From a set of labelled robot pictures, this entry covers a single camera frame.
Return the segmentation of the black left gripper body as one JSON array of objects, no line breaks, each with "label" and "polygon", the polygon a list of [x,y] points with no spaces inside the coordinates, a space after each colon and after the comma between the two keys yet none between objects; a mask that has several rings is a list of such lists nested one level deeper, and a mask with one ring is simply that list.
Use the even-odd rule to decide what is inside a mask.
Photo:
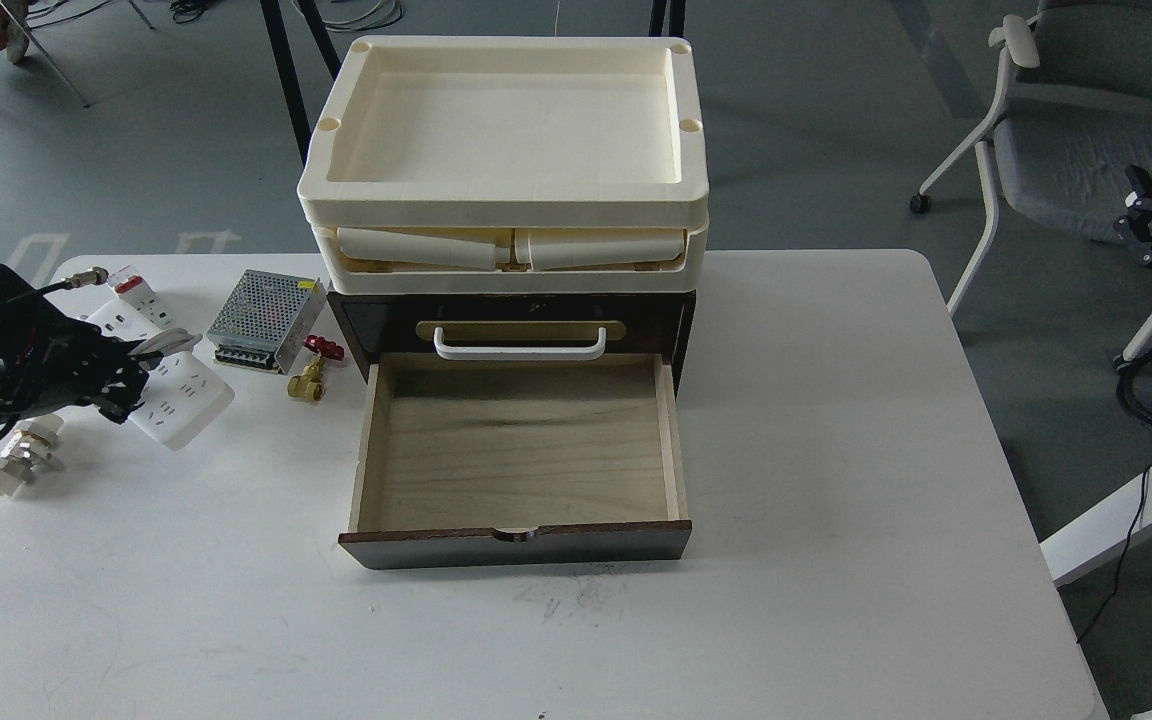
[{"label": "black left gripper body", "polygon": [[105,336],[94,324],[69,318],[47,293],[103,285],[94,266],[35,288],[0,263],[0,439],[18,420],[67,406],[96,406],[123,423],[142,404],[147,370],[137,342]]}]

